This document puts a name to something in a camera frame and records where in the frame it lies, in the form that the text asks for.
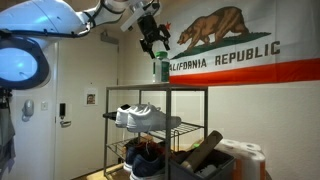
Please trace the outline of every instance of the shoe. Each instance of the shoe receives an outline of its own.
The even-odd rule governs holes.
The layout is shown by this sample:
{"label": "shoe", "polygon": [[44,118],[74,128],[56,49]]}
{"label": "shoe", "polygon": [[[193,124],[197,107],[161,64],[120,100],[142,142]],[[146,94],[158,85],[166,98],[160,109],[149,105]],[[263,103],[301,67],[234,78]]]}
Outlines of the shoe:
{"label": "shoe", "polygon": [[[171,116],[171,129],[181,124],[181,118]],[[149,132],[166,129],[166,114],[148,104],[143,110],[129,110],[127,129],[130,132]]]}
{"label": "shoe", "polygon": [[133,162],[130,180],[163,180],[164,179],[164,151],[155,149],[144,156],[138,154]]}
{"label": "shoe", "polygon": [[118,128],[126,128],[127,127],[127,122],[128,122],[128,114],[129,111],[137,111],[141,110],[144,107],[146,107],[146,104],[136,104],[133,106],[130,106],[128,104],[125,104],[117,109],[117,115],[116,115],[116,127]]}
{"label": "shoe", "polygon": [[126,158],[123,169],[127,172],[132,171],[132,165],[137,155],[143,156],[145,159],[154,160],[159,154],[163,154],[164,148],[155,142],[141,142],[138,145],[130,146],[126,152]]}

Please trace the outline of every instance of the bottle cap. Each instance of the bottle cap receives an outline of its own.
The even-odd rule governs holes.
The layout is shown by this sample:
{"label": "bottle cap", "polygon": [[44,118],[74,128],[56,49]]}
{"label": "bottle cap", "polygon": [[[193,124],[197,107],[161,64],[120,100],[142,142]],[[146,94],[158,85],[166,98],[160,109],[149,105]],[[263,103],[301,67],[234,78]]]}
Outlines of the bottle cap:
{"label": "bottle cap", "polygon": [[166,58],[168,56],[168,53],[165,51],[159,51],[155,54],[156,58]]}

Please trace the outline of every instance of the red star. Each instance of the red star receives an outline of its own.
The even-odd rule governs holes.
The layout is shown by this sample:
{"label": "red star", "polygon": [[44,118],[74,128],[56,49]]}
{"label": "red star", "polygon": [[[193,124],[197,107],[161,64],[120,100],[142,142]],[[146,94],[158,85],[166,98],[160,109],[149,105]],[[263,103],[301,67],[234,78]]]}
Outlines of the red star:
{"label": "red star", "polygon": [[167,30],[170,30],[170,26],[171,26],[171,23],[168,23],[168,22],[167,22],[167,24],[166,24]]}

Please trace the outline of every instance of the door handle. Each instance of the door handle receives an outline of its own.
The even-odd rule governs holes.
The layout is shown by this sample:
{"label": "door handle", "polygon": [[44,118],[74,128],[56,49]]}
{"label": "door handle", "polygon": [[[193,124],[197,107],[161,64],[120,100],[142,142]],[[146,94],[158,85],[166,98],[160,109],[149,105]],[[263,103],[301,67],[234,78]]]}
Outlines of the door handle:
{"label": "door handle", "polygon": [[60,125],[62,128],[71,126],[71,121],[60,121]]}

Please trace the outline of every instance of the box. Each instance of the box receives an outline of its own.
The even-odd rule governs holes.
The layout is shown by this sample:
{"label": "box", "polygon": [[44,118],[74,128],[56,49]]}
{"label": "box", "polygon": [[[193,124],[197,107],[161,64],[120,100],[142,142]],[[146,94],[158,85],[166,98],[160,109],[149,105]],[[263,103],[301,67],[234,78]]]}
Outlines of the box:
{"label": "box", "polygon": [[200,177],[195,173],[180,166],[180,164],[170,161],[170,179],[174,180],[232,180],[232,170],[234,157],[221,151],[213,150],[207,157],[206,162],[199,166],[199,170],[208,164],[214,164],[217,169],[207,177]]}

